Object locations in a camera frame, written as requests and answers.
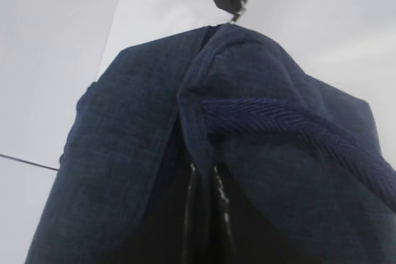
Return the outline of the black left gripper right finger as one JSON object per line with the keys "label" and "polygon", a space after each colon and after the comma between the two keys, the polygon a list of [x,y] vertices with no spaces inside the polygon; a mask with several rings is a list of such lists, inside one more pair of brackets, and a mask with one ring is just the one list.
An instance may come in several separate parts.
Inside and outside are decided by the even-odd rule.
{"label": "black left gripper right finger", "polygon": [[284,263],[282,240],[223,163],[212,169],[212,263]]}

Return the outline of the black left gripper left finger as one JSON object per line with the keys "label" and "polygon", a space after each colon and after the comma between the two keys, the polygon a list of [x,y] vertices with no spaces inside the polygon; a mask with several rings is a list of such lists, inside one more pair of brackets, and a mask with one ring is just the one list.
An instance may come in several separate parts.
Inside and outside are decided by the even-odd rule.
{"label": "black left gripper left finger", "polygon": [[130,263],[213,263],[212,164],[195,164],[176,120],[140,226]]}

